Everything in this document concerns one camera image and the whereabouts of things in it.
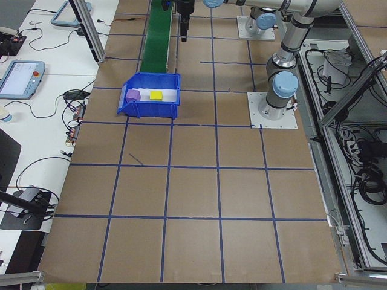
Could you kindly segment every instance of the power cord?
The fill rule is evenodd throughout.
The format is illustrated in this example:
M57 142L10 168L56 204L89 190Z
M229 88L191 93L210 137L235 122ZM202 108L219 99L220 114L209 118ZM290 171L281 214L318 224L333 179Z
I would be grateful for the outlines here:
M54 14L56 13L56 11L50 11L50 10L45 10L45 9L36 9L36 8L34 8L34 9L29 9L29 11L27 11L26 15L30 14L31 11L44 11L44 12L50 12L50 13L54 13Z
M71 31L68 36L67 36L67 41L62 43L62 44L59 44L59 45L56 45L55 47L43 47L43 48L35 48L32 46L32 43L43 38L43 30L39 27L34 27L34 28L28 28L28 29L24 29L22 31L18 31L18 36L21 36L23 32L25 31L28 31L28 30L39 30L41 32L41 35L33 40L31 40L28 45L33 49L33 50L36 50L36 51L42 51L42 50L53 50L55 48L58 48L58 47L62 47L66 44L68 44L70 42L70 36L74 33L74 32L77 32L77 30L73 30Z
M139 20L139 19L146 19L146 18L148 18L148 17L144 16L144 17L132 17L132 18L125 18L125 19L114 19L111 23L114 23L114 22L126 22L126 21L136 21L136 20ZM111 26L111 24L107 24L105 21L103 21L101 19L97 19L97 22L98 23L103 23L106 26Z
M28 107L30 108L31 114L32 114L32 116L33 116L34 118L37 118L37 119L39 119L39 118L50 118L50 117L55 116L55 114L56 114L56 112L57 112L57 109L58 109L58 99L59 99L61 96L63 96L63 95L58 95L58 96L56 97L56 99L55 99L55 111L54 111L52 114L46 115L46 116L37 116L37 115L32 111L31 105L30 105L30 104L27 104L27 103L24 103L24 102L22 102L22 101L11 101L10 103L7 103L6 105L4 105L4 107L9 106L10 104L19 103L19 104L28 106Z

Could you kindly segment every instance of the black cable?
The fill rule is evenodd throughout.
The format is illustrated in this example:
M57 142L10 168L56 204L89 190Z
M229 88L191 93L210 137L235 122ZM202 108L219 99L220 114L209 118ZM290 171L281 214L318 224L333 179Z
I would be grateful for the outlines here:
M19 181L20 181L21 176L23 175L23 173L24 173L28 168L30 168L33 164L36 164L36 163L38 163L38 162L40 162L40 161L48 160L48 159L62 159L62 160L66 160L66 161L70 162L70 160L67 159L67 158L64 158L64 157L56 157L56 156L53 156L53 157L45 157L45 158L41 158L41 159L35 160L35 161L33 161L32 163L30 163L25 169L23 169L22 172L19 174L19 176L16 178L16 182L15 182L16 188L17 188L19 191L21 191L20 187L18 186L18 183L19 183Z
M338 139L338 143L339 143L339 147L340 149L343 151L343 148L342 148L342 144L341 142L339 141L339 136L338 136L338 133L339 133L339 130L342 130L342 128L340 128L340 123L338 122L336 124L336 138ZM354 172L354 176L356 176L355 178L355 181L353 180L353 177L352 177L352 174L350 174L350 178L351 178L351 189L350 189L350 195L351 195L351 199L352 199L352 203L353 203L353 206L354 206L354 209L355 209L355 212L356 212L356 216L359 220L359 224L360 224L360 227L361 227L361 231L362 231L362 236L363 236L363 239L365 241L365 244L366 244L366 247L368 249L368 251L370 252L370 254L376 259L378 260L380 263L384 264L384 265L387 265L387 261L383 260L381 257L379 257L374 249L371 247L371 244L369 243L369 240L368 240L368 236L367 236L367 233L366 233L366 228L365 228L365 221L364 221L364 218L362 217L362 215L360 214L360 210L359 208L357 207L357 204L356 204L356 200L355 200L355 197L354 195L356 194L355 191L356 190L359 190L359 193L362 194L362 191L363 189L365 189L364 187L363 188L360 188L358 185L359 185L359 182L361 182L361 176L358 176L357 175L357 172L354 171L354 168L353 168L353 165L348 161L348 158L346 157L346 155L344 154L344 157L346 159L346 163L347 163L347 166L348 168L350 169L350 171L353 171ZM387 200L387 194L386 192L384 192L384 199Z
M50 12L50 13L56 13L57 11L50 11L50 10L45 10L45 9L29 9L29 11L27 11L27 14L28 15L31 11L44 11L44 12Z
M23 32L28 31L28 30L39 30L39 31L41 32L41 35L40 35L39 37L37 37L37 38L31 40L31 41L28 43L28 45L29 45L33 50L36 50L36 51L53 50L53 49L55 49L55 48L62 47L62 46L66 45L66 44L68 44L68 43L70 42L70 36L71 36L74 32L77 31L77 30L71 31L71 32L68 34L68 36L67 36L67 41L64 42L64 43L62 43L62 44L56 45L55 47L35 48L35 47L32 46L32 43L35 42L35 41L37 41L38 39L43 38L43 30L42 30L41 28L34 27L34 28L24 29L24 30L20 31L18 34L22 34Z
M316 91L317 91L317 94L319 96L319 104L320 104L320 107L322 108L323 107L323 103L322 103L322 100L325 101L325 103L328 103L328 101L326 100L326 98L321 94L320 92L320 89L319 89L319 86L316 82L316 79L314 78L314 74L313 74L313 68L309 62L309 59L308 59L308 54L313 52L313 51L317 51L319 53L323 53L325 52L325 50L317 50L317 49L314 49L314 48L311 48L310 50L306 50L305 52L305 60L307 61L307 65L308 65L308 69L309 69L309 72L310 72L310 76L312 78L312 81L313 81L313 84L314 84L314 87L316 88Z
M364 219L362 217L362 215L360 214L360 210L359 208L357 207L357 204L356 204L356 201L355 201L355 192L354 192L354 189L353 188L351 190L351 199L352 199L352 203L354 205L354 208L355 208L355 212L356 212L356 216L357 216L357 219L359 220L359 223L360 223L360 227L362 229L362 235L363 235L363 239L365 241L365 244L366 244L366 247L368 249L368 251L370 252L370 254L377 260L379 261L380 263L384 264L384 265L387 265L387 261L386 260L383 260L381 257L379 257L374 249L371 247L371 244L369 243L369 240L368 240L368 236L367 236L367 233L366 233L366 230L365 230L365 223L364 223Z
M55 99L55 111L51 114L51 115L47 115L47 116L37 116L33 111L32 111L32 107L30 104L27 104L27 103L24 103L22 101L11 101L9 103L7 103L6 105L4 105L4 107L7 107L8 105L10 104L13 104L13 103L19 103L19 104L23 104L23 105L26 105L30 108L30 111L31 111L31 114L34 118L37 118L37 119L40 119L40 118L50 118L50 117L53 117L55 116L56 112L57 112L57 109L58 109L58 104L57 104L57 101L58 99L61 97L62 95L58 95L57 98Z
M328 82L326 80L324 80L323 76L321 75L321 72L324 70L324 65L321 65L318 67L317 69L317 77L319 78L320 82L322 84L324 84L325 86L328 86ZM340 85L340 87L334 87L332 86L333 89L345 89L347 87L349 87L349 85L351 84L351 77L349 75L346 75L347 78L349 80L349 82L346 84L346 85L341 85L340 83L332 83L332 85Z

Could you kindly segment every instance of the metal mounting plate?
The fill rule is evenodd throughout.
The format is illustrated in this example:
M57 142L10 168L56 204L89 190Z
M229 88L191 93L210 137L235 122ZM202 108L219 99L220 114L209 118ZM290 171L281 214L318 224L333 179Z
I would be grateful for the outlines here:
M249 101L250 122L252 128L264 128L264 129L298 129L296 117L294 111L286 111L285 115L278 121L271 121L264 118L258 112L259 102L266 98L266 92L247 92L247 99Z
M263 40L263 41L274 41L276 37L274 35L274 30L269 28L268 30L263 31L259 34L250 34L246 31L245 25L249 16L238 16L236 22L238 23L238 32L240 39L246 40Z

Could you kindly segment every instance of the gray floor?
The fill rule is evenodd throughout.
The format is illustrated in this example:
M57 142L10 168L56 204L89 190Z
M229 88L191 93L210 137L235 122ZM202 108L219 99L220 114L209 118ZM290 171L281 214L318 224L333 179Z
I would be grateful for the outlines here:
M0 27L19 29L35 0L0 0Z

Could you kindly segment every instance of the black stand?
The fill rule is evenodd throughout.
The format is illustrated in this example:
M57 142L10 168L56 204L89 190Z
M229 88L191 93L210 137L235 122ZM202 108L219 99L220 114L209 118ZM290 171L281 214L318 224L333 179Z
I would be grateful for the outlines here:
M13 196L19 197L21 194L22 192L14 192ZM36 201L31 201L31 203L47 210L51 199L51 193L39 192L39 194L42 196L41 198L46 201L42 201L44 205L41 205ZM39 230L42 226L43 219L44 216L36 216L35 214L24 214L22 217L16 217L11 213L5 213L0 224L0 229L30 231Z

